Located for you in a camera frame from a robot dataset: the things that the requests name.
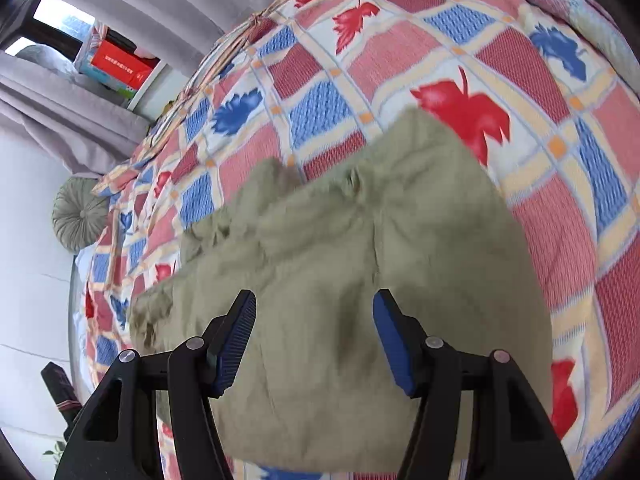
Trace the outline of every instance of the round pillow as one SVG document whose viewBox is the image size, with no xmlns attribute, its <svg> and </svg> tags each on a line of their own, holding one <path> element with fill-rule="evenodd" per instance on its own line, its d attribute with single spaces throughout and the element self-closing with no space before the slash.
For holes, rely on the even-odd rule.
<svg viewBox="0 0 640 480">
<path fill-rule="evenodd" d="M 58 191 L 53 203 L 53 231 L 62 246 L 77 253 L 93 244 L 107 221 L 107 197 L 94 196 L 96 180 L 72 176 Z"/>
</svg>

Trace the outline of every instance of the green garment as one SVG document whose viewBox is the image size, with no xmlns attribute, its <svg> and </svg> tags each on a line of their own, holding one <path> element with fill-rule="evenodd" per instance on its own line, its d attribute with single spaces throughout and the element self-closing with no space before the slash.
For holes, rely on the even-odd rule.
<svg viewBox="0 0 640 480">
<path fill-rule="evenodd" d="M 260 163 L 194 224 L 182 268 L 130 309 L 142 353 L 172 350 L 241 288 L 257 319 L 236 381 L 211 406 L 225 453 L 297 471 L 398 470 L 418 400 L 394 383 L 372 320 L 389 288 L 456 349 L 509 351 L 551 400 L 551 326 L 524 235 L 458 136 L 421 110 L 300 186 Z M 463 397 L 456 458 L 468 452 Z"/>
</svg>

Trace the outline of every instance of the bedspread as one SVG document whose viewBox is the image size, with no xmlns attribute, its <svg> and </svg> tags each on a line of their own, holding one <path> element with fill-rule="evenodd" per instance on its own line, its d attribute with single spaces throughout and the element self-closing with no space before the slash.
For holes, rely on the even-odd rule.
<svg viewBox="0 0 640 480">
<path fill-rule="evenodd" d="M 247 46 L 231 50 L 241 34 Z M 552 320 L 552 422 L 592 478 L 640 407 L 640 105 L 621 38 L 591 0 L 279 0 L 222 38 L 95 189 L 111 206 L 88 282 L 94 380 L 130 346 L 131 301 L 178 266 L 180 233 L 258 160 L 311 180 L 420 106 L 460 136 L 524 229 Z M 176 478 L 175 456 L 163 459 Z"/>
</svg>

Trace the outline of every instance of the pink patterned quilt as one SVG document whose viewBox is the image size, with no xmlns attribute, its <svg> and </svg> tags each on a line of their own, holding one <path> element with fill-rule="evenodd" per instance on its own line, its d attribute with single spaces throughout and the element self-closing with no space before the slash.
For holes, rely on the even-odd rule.
<svg viewBox="0 0 640 480">
<path fill-rule="evenodd" d="M 111 207 L 88 282 L 94 380 L 130 345 L 136 295 L 177 269 L 182 231 L 257 161 L 311 180 L 420 106 L 461 137 L 524 229 L 552 320 L 552 421 L 578 478 L 592 478 L 640 407 L 640 105 L 612 68 L 625 49 L 594 47 L 621 41 L 608 16 L 591 0 L 282 0 L 212 70 L 247 27 L 95 189 Z M 245 479 L 322 476 L 232 465 Z"/>
</svg>

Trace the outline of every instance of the black device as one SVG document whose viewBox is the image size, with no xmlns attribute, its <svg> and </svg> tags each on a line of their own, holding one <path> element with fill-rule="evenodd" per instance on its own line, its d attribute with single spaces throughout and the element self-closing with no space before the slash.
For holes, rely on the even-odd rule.
<svg viewBox="0 0 640 480">
<path fill-rule="evenodd" d="M 76 419 L 55 480 L 162 479 L 156 390 L 169 391 L 182 480 L 232 480 L 209 397 L 232 385 L 255 316 L 255 296 L 242 290 L 202 337 L 172 352 L 121 352 Z M 447 479 L 462 390 L 475 398 L 467 480 L 574 478 L 542 405 L 507 352 L 467 354 L 427 336 L 386 289 L 374 297 L 373 319 L 396 383 L 421 398 L 398 480 Z"/>
</svg>

